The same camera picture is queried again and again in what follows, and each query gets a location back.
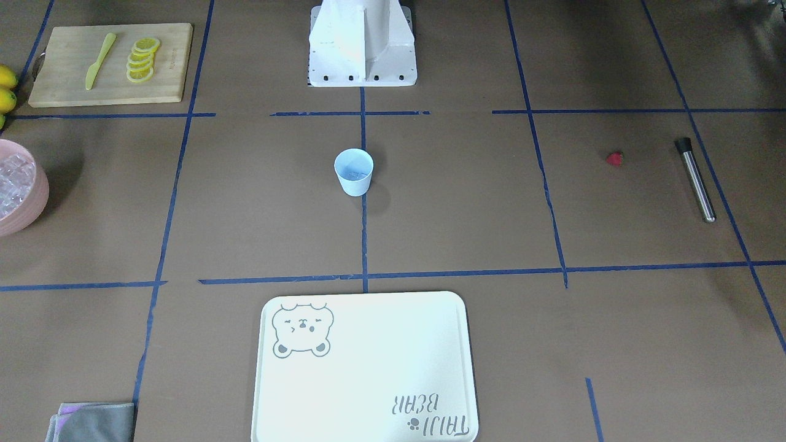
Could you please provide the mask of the red strawberry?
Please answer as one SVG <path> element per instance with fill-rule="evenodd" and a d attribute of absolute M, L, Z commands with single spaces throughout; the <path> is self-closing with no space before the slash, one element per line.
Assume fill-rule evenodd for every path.
<path fill-rule="evenodd" d="M 613 167 L 621 167 L 624 163 L 624 153 L 622 151 L 614 151 L 609 153 L 605 159 L 606 163 L 612 165 Z"/>

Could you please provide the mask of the steel muddler with black tip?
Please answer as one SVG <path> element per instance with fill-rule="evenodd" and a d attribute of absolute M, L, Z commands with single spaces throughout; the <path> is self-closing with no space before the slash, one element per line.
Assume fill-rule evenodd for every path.
<path fill-rule="evenodd" d="M 709 194 L 707 193 L 704 178 L 702 178 L 701 171 L 696 162 L 693 146 L 691 145 L 691 138 L 677 138 L 674 141 L 674 145 L 677 149 L 677 153 L 682 157 L 683 165 L 690 179 L 691 190 L 695 196 L 702 219 L 704 219 L 705 223 L 715 223 L 717 216 L 711 204 Z"/>

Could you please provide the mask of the light blue plastic cup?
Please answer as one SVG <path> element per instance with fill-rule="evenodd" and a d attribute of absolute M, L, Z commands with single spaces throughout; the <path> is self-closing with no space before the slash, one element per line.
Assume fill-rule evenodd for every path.
<path fill-rule="evenodd" d="M 375 163 L 367 151 L 345 149 L 336 156 L 333 167 L 343 192 L 353 198 L 368 192 Z"/>

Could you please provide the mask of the pile of ice cubes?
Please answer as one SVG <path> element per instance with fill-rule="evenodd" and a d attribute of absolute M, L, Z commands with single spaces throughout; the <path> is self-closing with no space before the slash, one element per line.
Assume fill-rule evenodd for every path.
<path fill-rule="evenodd" d="M 1 218 L 5 218 L 25 201 L 36 180 L 36 165 L 20 154 L 1 160 Z"/>

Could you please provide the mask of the cream bear tray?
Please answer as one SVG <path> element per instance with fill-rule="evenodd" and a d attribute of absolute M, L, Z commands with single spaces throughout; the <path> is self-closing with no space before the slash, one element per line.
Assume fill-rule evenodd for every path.
<path fill-rule="evenodd" d="M 252 441 L 475 441 L 469 322 L 452 291 L 275 297 Z"/>

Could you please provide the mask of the wooden cutting board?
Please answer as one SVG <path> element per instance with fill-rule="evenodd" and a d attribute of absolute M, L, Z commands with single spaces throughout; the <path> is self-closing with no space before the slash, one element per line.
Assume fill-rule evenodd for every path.
<path fill-rule="evenodd" d="M 87 68 L 96 60 L 107 33 L 116 40 L 91 90 L 85 90 Z M 126 59 L 141 37 L 157 37 L 154 77 L 145 83 L 126 79 Z M 33 108 L 105 106 L 106 104 L 179 103 L 185 87 L 193 39 L 191 23 L 132 23 L 55 27 L 45 58 L 32 83 L 28 104 Z"/>

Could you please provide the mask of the lemon slice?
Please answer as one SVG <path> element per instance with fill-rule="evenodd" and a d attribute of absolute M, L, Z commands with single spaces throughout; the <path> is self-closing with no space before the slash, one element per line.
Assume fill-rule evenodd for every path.
<path fill-rule="evenodd" d="M 155 54 L 160 46 L 160 39 L 152 36 L 134 42 L 126 59 L 126 79 L 130 83 L 145 83 L 154 77 Z"/>

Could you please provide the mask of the yellow knife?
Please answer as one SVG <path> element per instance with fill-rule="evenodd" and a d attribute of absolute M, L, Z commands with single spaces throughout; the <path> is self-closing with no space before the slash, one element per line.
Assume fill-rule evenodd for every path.
<path fill-rule="evenodd" d="M 102 64 L 104 63 L 104 60 L 107 57 L 107 54 L 109 54 L 112 46 L 114 45 L 116 37 L 117 36 L 115 33 L 107 33 L 106 36 L 104 37 L 98 56 L 96 56 L 96 60 L 92 62 L 92 64 L 87 68 L 87 72 L 84 80 L 85 90 L 93 89 L 96 76 L 100 72 L 100 69 L 102 67 Z"/>

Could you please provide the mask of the grey folded cloth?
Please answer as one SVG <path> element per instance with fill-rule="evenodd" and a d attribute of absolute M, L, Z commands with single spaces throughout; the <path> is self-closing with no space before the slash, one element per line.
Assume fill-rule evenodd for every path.
<path fill-rule="evenodd" d="M 135 417 L 134 403 L 62 403 L 45 441 L 132 441 Z"/>

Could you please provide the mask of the pink bowl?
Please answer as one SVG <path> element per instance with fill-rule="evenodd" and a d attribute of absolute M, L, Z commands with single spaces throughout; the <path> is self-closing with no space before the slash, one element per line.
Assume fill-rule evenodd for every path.
<path fill-rule="evenodd" d="M 1 160 L 12 154 L 20 154 L 36 165 L 36 180 L 28 197 L 17 207 L 14 212 L 6 216 L 1 221 L 1 236 L 6 237 L 25 229 L 28 225 L 36 221 L 42 214 L 50 195 L 50 185 L 42 166 L 32 157 L 28 149 L 11 140 L 1 140 Z"/>

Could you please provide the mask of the whole lemon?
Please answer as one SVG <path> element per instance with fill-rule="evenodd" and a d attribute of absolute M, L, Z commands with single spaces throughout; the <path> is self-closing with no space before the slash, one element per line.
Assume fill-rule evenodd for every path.
<path fill-rule="evenodd" d="M 14 111 L 17 106 L 17 96 L 12 90 L 0 87 L 0 114 L 6 115 Z"/>
<path fill-rule="evenodd" d="M 0 64 L 0 86 L 8 90 L 14 90 L 18 85 L 17 73 L 5 64 Z"/>

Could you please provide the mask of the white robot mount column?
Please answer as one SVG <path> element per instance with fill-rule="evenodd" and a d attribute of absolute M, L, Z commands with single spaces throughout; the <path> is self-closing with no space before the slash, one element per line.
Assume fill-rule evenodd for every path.
<path fill-rule="evenodd" d="M 311 9 L 311 87 L 409 87 L 418 81 L 411 9 L 399 1 L 323 1 Z"/>

